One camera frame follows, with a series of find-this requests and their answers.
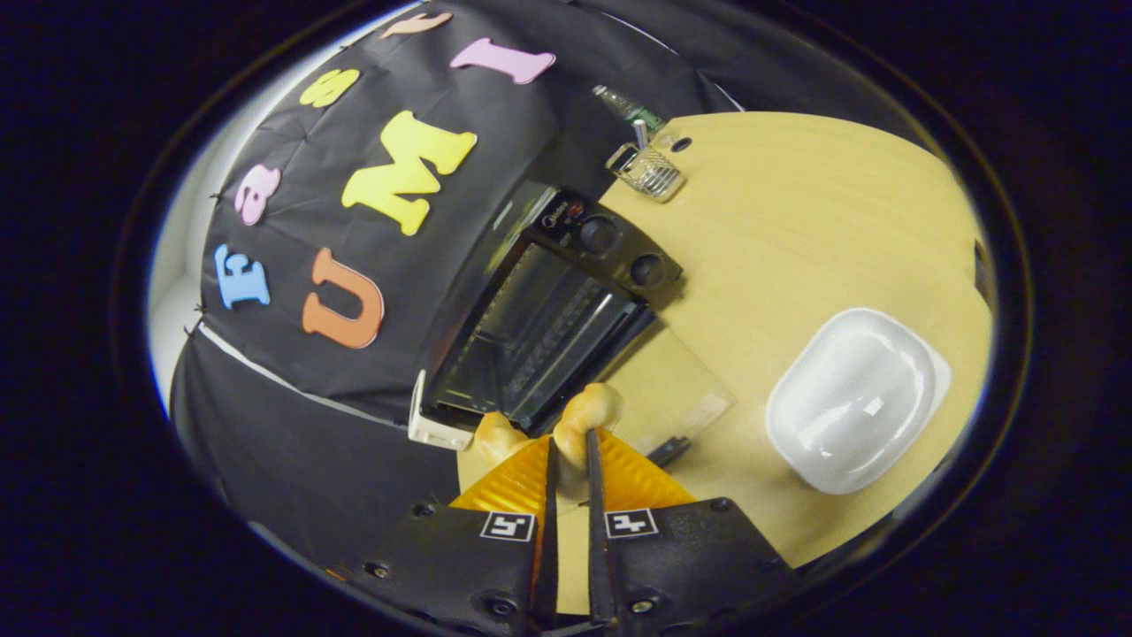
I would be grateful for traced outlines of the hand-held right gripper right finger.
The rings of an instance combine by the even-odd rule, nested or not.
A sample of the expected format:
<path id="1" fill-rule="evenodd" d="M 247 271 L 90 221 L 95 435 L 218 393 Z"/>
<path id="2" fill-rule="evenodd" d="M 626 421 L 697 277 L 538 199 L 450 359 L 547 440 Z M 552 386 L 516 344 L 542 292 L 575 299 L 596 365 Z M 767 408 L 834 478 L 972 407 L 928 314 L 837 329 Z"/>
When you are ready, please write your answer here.
<path id="1" fill-rule="evenodd" d="M 730 497 L 697 499 L 607 430 L 586 444 L 589 602 L 607 632 L 722 632 L 796 589 Z"/>

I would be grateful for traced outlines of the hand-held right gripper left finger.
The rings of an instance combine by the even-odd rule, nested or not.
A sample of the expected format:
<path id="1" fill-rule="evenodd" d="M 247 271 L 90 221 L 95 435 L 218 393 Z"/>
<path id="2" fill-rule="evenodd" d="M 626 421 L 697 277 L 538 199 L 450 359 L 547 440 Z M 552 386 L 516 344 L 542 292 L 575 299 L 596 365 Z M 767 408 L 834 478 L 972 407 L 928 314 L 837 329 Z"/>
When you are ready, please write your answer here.
<path id="1" fill-rule="evenodd" d="M 557 448 L 537 439 L 451 503 L 414 503 L 345 583 L 430 632 L 542 632 L 557 616 Z"/>

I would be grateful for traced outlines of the golden curved bread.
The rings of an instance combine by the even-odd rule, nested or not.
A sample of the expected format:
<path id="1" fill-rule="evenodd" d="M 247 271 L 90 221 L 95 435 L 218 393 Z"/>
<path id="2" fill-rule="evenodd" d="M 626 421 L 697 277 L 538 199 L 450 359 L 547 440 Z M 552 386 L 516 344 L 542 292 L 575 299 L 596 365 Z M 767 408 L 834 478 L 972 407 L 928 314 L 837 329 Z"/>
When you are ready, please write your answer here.
<path id="1" fill-rule="evenodd" d="M 621 414 L 623 397 L 608 384 L 588 384 L 574 395 L 550 433 L 566 466 L 585 474 L 589 432 L 614 427 Z M 534 438 L 517 430 L 500 411 L 494 411 L 478 422 L 470 448 L 494 468 L 534 441 Z"/>

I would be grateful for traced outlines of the black electric oven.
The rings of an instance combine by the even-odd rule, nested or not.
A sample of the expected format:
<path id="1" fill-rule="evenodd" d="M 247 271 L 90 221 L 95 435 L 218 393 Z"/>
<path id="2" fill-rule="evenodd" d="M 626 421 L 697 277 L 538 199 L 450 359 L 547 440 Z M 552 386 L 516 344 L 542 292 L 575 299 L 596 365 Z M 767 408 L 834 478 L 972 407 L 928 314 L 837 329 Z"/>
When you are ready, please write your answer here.
<path id="1" fill-rule="evenodd" d="M 441 305 L 422 411 L 473 432 L 489 412 L 550 433 L 588 384 L 627 402 L 620 436 L 660 466 L 736 404 L 662 319 L 683 267 L 631 219 L 561 186 L 516 186 Z"/>

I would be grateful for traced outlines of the white toaster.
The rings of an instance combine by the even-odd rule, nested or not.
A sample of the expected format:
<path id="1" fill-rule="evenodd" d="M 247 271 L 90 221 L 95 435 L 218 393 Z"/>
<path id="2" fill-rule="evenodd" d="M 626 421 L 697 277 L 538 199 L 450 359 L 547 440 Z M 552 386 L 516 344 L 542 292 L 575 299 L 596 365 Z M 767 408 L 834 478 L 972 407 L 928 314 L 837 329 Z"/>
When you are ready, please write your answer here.
<path id="1" fill-rule="evenodd" d="M 417 373 L 414 387 L 409 401 L 408 438 L 415 444 L 434 445 L 453 451 L 465 451 L 473 441 L 473 432 L 465 428 L 441 424 L 434 418 L 428 418 L 422 411 L 424 399 L 424 368 Z"/>

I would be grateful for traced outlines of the white plate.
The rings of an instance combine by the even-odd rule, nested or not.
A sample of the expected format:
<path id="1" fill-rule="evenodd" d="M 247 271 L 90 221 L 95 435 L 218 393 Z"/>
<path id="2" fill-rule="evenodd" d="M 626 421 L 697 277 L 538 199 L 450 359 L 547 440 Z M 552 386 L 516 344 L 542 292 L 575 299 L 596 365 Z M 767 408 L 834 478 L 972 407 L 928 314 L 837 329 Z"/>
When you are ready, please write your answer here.
<path id="1" fill-rule="evenodd" d="M 849 308 L 769 391 L 769 444 L 812 489 L 854 494 L 910 450 L 951 382 L 951 365 L 916 332 L 874 308 Z"/>

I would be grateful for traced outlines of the black backdrop cloth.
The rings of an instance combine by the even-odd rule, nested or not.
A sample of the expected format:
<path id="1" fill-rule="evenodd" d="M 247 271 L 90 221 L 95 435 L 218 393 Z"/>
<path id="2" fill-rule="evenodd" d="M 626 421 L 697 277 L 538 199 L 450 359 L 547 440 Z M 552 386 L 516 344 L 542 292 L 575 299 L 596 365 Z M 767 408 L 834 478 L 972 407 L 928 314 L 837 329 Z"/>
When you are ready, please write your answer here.
<path id="1" fill-rule="evenodd" d="M 633 134 L 599 85 L 664 118 L 738 109 L 658 28 L 561 0 L 415 5 L 272 100 L 216 181 L 168 407 L 255 531 L 332 567 L 458 493 L 455 453 L 409 439 L 417 378 L 532 199 L 612 186 Z"/>

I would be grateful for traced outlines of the ribbed glass jar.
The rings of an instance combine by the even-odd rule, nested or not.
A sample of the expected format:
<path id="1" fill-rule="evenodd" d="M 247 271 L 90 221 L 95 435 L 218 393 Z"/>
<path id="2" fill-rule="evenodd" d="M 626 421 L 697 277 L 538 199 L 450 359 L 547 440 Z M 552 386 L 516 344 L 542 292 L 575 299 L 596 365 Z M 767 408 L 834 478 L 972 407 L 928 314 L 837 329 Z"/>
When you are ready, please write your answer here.
<path id="1" fill-rule="evenodd" d="M 623 184 L 658 204 L 670 203 L 687 179 L 662 153 L 625 143 L 606 161 L 606 169 Z"/>

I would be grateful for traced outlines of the clear water bottle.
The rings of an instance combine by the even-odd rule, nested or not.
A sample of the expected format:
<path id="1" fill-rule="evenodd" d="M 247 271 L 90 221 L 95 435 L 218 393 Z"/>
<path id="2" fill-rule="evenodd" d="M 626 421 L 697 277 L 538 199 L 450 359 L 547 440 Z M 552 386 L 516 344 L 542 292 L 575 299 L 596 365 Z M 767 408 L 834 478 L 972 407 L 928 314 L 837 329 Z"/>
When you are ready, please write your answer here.
<path id="1" fill-rule="evenodd" d="M 614 91 L 609 86 L 595 85 L 592 93 L 621 121 L 626 121 L 628 124 L 642 121 L 646 126 L 648 140 L 654 140 L 668 124 L 662 117 L 648 109 L 645 104 L 641 104 L 640 101 L 629 96 L 624 96 L 623 93 Z"/>

